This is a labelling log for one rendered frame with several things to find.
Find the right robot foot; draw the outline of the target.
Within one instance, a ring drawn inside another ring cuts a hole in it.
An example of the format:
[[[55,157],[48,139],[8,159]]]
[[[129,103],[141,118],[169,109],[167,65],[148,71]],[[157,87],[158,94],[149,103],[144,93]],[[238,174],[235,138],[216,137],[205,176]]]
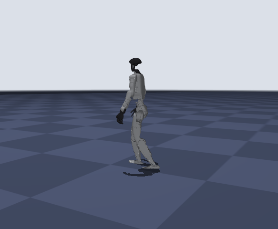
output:
[[[137,161],[138,161],[138,160],[129,160],[129,163],[143,164],[143,162],[140,161],[140,163],[138,163]]]

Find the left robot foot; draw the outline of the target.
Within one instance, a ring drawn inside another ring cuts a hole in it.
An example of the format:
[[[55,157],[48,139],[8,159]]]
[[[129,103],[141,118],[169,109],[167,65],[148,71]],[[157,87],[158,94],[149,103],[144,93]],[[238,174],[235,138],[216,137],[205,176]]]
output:
[[[143,167],[143,168],[148,168],[148,169],[159,169],[159,165],[155,165],[155,166],[152,166],[152,165],[149,165],[147,167]]]

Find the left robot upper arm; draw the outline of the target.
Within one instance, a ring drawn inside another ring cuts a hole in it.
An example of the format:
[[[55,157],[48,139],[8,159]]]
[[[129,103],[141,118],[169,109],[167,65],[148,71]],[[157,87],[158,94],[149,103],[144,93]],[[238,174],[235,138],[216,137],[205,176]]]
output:
[[[131,97],[134,96],[134,91],[135,91],[135,83],[137,81],[137,75],[130,75],[129,76],[129,80],[130,80],[130,83],[129,83],[129,87],[130,87],[130,91],[132,92],[131,93]]]

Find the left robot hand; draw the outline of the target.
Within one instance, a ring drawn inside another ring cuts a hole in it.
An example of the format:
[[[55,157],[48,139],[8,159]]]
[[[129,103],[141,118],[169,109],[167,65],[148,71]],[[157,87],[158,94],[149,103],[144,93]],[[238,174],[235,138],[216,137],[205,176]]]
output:
[[[120,113],[116,116],[117,122],[119,124],[123,124],[123,118],[124,118],[125,111],[126,111],[126,109],[124,109],[123,112],[120,110]]]

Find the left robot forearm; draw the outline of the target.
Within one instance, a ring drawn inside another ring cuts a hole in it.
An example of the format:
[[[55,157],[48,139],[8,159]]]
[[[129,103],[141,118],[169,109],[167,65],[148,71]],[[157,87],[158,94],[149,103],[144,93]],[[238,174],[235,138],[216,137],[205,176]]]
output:
[[[124,103],[123,103],[123,105],[122,105],[122,107],[121,107],[121,111],[123,112],[124,111],[124,109],[127,109],[128,108],[128,105],[129,105],[129,103],[130,103],[130,101],[132,100],[130,97],[131,97],[131,91],[129,90],[129,91],[127,91],[127,94],[126,94],[126,98],[125,98],[125,101],[124,101]]]

